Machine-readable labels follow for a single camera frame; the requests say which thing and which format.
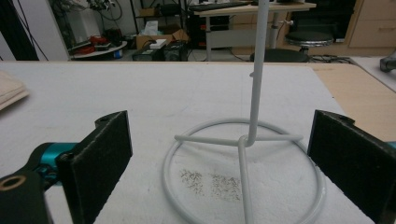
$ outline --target cabinet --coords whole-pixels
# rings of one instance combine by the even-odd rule
[[[364,0],[349,46],[395,48],[395,12],[395,0]]]
[[[230,17],[218,16],[210,17],[210,30],[229,30]],[[206,48],[206,21],[205,17],[190,15],[186,20],[187,33],[190,37],[190,47],[192,49]]]
[[[156,2],[156,0],[153,0],[148,7],[153,7],[155,2]],[[148,19],[148,18],[165,18],[166,19],[167,17],[170,17],[170,16],[163,16],[163,15],[158,15],[158,16],[140,16],[140,15],[136,15],[135,14],[134,0],[130,0],[130,3],[131,3],[131,8],[132,8],[132,14],[133,14],[133,17],[134,17],[134,27],[135,27],[135,30],[136,30],[137,34],[139,34],[139,29],[138,29],[137,21],[136,21],[137,19],[143,19],[144,22],[146,23],[146,19]],[[177,11],[177,13],[175,15],[178,15],[180,17],[180,27],[183,28],[183,9],[181,7],[181,0],[177,0],[177,6],[178,6],[178,11]],[[144,7],[146,7],[145,4],[144,4],[144,0],[140,0],[140,8],[144,8]]]
[[[279,21],[283,21],[287,18],[288,14],[289,14],[288,12],[279,12],[277,19]],[[268,23],[267,23],[267,39],[269,38],[269,34],[270,34],[269,29],[271,27],[273,20],[274,20],[274,12],[269,12]],[[254,30],[257,29],[256,25],[257,25],[257,14],[235,15],[230,18],[230,28],[233,30]],[[286,26],[288,26],[286,23],[282,23],[279,25],[279,34],[282,35],[279,38],[283,39],[283,32]],[[242,41],[249,42],[248,40],[245,39],[241,39],[241,42]],[[250,55],[254,53],[254,50],[255,50],[255,46],[251,46],[247,44],[244,47],[233,47],[232,53],[236,55]]]

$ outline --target table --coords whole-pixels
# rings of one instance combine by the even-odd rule
[[[270,3],[269,11],[274,12],[273,23],[269,35],[270,48],[276,47],[276,34],[278,27],[279,12],[287,11],[305,11],[309,8],[316,7],[313,3]],[[256,31],[255,30],[226,30],[226,31],[211,31],[210,30],[210,17],[216,16],[232,16],[243,14],[257,14],[257,6],[243,6],[243,7],[230,7],[216,10],[208,10],[202,12],[194,12],[194,15],[205,17],[206,24],[206,56],[207,60],[211,61],[212,48],[224,47],[243,47],[248,45],[255,45]]]
[[[391,90],[396,91],[396,70],[385,73],[379,69],[379,61],[387,56],[382,57],[350,57],[350,59],[358,64],[362,69],[367,71],[373,77],[378,79]]]
[[[249,112],[252,63],[0,63],[0,67],[22,80],[30,92],[28,98],[0,111],[0,176],[19,169],[41,143],[78,142],[94,129],[94,120],[128,111],[134,156],[96,223],[186,223],[164,197],[161,185],[163,157],[174,135],[211,119],[247,118]],[[367,132],[394,140],[395,100],[394,92],[354,65],[268,64],[260,119],[302,134],[307,144],[314,109],[320,108],[346,113]],[[245,132],[245,126],[229,125],[202,134]],[[255,145],[247,153],[254,176],[256,222],[294,223],[309,206],[315,188],[308,161],[288,144],[262,147]],[[217,176],[237,183],[235,150],[196,144],[182,149],[172,174],[183,202],[207,223],[243,223],[238,194],[217,195],[210,189]],[[181,178],[185,174],[200,174],[202,191],[201,185],[197,191],[186,186],[188,180]],[[373,223],[330,180],[327,185],[329,196],[317,223]],[[218,190],[224,193],[227,186]],[[70,223],[62,188],[52,187],[46,196],[54,221]]]

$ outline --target chair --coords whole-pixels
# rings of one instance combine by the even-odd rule
[[[300,52],[304,54],[308,54],[309,48],[329,46],[333,41],[332,35],[310,31],[290,32],[285,35],[285,40],[290,45],[301,47]]]
[[[250,55],[250,61],[254,62],[254,53]],[[308,55],[292,49],[266,49],[265,63],[307,63]]]

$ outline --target white metal stand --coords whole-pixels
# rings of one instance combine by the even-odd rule
[[[163,166],[163,185],[164,185],[165,193],[168,196],[170,202],[176,208],[176,210],[190,223],[203,223],[203,222],[198,217],[195,217],[194,215],[190,214],[183,206],[179,204],[178,200],[176,199],[174,193],[171,190],[170,184],[167,179],[169,176],[168,169],[170,166],[170,161],[173,157],[173,154],[175,153],[175,151],[183,141],[238,147],[245,222],[247,224],[254,223],[254,217],[253,217],[252,202],[250,199],[246,147],[251,147],[255,143],[255,141],[271,141],[271,140],[293,141],[299,147],[303,147],[297,143],[297,141],[303,139],[302,136],[287,134],[286,132],[280,131],[278,128],[275,127],[272,127],[270,129],[276,130],[278,133],[282,133],[282,134],[276,136],[257,135],[257,128],[260,123],[259,107],[260,107],[260,96],[262,89],[262,67],[263,67],[264,52],[265,52],[265,37],[266,37],[267,22],[268,22],[268,10],[269,10],[269,0],[260,0],[258,17],[257,17],[258,24],[257,24],[257,34],[256,34],[254,70],[253,73],[250,75],[251,77],[253,77],[252,97],[251,97],[251,106],[250,106],[250,120],[226,119],[226,120],[209,122],[207,124],[203,124],[201,126],[195,127],[187,131],[183,135],[176,135],[175,139],[178,142],[173,145],[171,150],[168,152],[168,156],[165,159],[165,163]],[[193,133],[196,133],[199,130],[202,130],[206,127],[222,124],[222,123],[230,123],[230,122],[248,123],[249,124],[248,134],[241,136],[238,140],[191,136]],[[268,126],[265,124],[262,124],[261,126],[268,128]],[[315,165],[314,165],[314,169],[317,172],[317,181],[318,181],[317,197],[315,199],[313,206],[311,207],[311,211],[305,215],[305,217],[300,223],[311,223],[315,221],[315,218],[324,202],[324,197],[326,192],[324,178],[320,170],[316,168]]]

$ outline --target circular wire base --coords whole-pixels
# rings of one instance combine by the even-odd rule
[[[194,133],[197,133],[205,128],[215,126],[215,125],[220,125],[220,124],[229,124],[229,123],[236,123],[236,124],[249,124],[250,120],[249,119],[217,119],[213,121],[209,121],[200,125],[197,125],[186,132],[183,133],[183,135],[193,135]],[[270,123],[266,123],[263,121],[258,122],[258,126],[262,128],[266,128],[268,130],[274,131],[279,134],[289,134],[288,132],[282,130],[279,127],[276,127],[275,125],[272,125]],[[304,144],[302,144],[299,141],[293,141],[293,143],[306,155],[306,147]],[[170,184],[170,165],[172,158],[174,157],[176,151],[178,148],[181,146],[182,142],[176,141],[170,148],[169,151],[164,159],[163,162],[163,175],[162,175],[162,183],[163,183],[163,189],[165,192],[165,195],[167,199],[169,200],[170,204],[177,210],[177,212],[189,223],[204,223],[200,218],[196,217],[194,214],[192,214],[178,199],[174,191],[172,190],[171,184]],[[322,205],[324,203],[325,197],[326,197],[326,185],[325,185],[325,179],[322,174],[322,172],[319,170],[319,168],[310,160],[310,164],[312,165],[312,168],[315,171],[316,174],[316,180],[317,180],[317,192],[315,196],[315,200],[312,203],[310,209],[308,212],[304,214],[304,216],[301,218],[301,220],[297,223],[301,224],[307,224],[307,223],[314,223],[318,217],[318,214],[320,213],[322,209]]]

